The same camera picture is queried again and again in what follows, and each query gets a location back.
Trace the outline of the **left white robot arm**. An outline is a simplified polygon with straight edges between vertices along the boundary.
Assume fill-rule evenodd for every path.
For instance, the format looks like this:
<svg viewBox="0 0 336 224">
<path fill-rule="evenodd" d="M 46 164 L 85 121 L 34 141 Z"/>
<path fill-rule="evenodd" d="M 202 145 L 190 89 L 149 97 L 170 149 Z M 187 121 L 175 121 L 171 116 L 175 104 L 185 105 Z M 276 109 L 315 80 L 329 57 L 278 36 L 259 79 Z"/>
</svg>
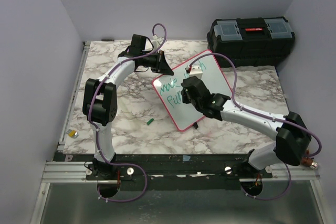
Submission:
<svg viewBox="0 0 336 224">
<path fill-rule="evenodd" d="M 104 179 L 112 179 L 117 171 L 111 163 L 115 156 L 111 123 L 118 110 L 117 89 L 140 66 L 148 67 L 154 73 L 174 75 L 161 50 L 165 42 L 166 37 L 153 35 L 153 41 L 150 41 L 146 36 L 134 34 L 131 44 L 118 55 L 113 67 L 100 78 L 86 81 L 82 111 L 95 133 L 94 158 L 102 162 L 98 173 Z"/>
</svg>

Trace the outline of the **pink framed whiteboard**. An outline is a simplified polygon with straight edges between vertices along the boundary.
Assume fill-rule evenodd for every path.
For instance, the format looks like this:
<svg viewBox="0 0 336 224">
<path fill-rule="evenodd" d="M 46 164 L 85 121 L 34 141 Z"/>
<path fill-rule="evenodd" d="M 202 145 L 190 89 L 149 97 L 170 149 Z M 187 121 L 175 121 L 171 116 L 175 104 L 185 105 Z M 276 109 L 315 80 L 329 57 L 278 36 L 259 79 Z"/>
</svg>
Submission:
<svg viewBox="0 0 336 224">
<path fill-rule="evenodd" d="M 210 50 L 182 62 L 174 75 L 161 75 L 152 82 L 173 123 L 185 131 L 204 117 L 220 118 L 220 109 L 232 90 Z"/>
</svg>

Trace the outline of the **green marker cap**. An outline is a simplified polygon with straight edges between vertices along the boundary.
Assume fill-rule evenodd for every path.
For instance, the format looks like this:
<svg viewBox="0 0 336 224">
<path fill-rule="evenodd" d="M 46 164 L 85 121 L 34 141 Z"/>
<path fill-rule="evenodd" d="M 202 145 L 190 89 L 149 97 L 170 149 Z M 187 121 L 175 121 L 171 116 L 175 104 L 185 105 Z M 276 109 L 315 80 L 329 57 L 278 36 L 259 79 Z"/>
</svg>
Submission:
<svg viewBox="0 0 336 224">
<path fill-rule="evenodd" d="M 154 121 L 154 119 L 153 119 L 153 118 L 151 118 L 150 120 L 148 120 L 148 121 L 147 121 L 147 123 L 146 123 L 146 124 L 147 124 L 147 125 L 150 125 L 150 124 L 151 124 L 153 121 Z"/>
</svg>

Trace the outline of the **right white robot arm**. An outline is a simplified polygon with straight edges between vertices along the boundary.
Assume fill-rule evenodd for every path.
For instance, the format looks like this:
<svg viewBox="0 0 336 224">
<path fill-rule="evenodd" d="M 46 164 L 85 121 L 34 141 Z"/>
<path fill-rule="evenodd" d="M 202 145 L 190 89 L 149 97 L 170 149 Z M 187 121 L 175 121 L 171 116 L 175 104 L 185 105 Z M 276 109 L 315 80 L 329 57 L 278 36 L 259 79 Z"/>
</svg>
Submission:
<svg viewBox="0 0 336 224">
<path fill-rule="evenodd" d="M 235 104 L 227 95 L 210 93 L 197 77 L 184 79 L 181 85 L 183 103 L 191 104 L 205 117 L 243 125 L 273 140 L 264 147 L 249 151 L 241 165 L 241 171 L 246 177 L 255 177 L 265 167 L 281 162 L 291 166 L 301 164 L 311 136 L 306 132 L 299 114 L 252 111 Z"/>
</svg>

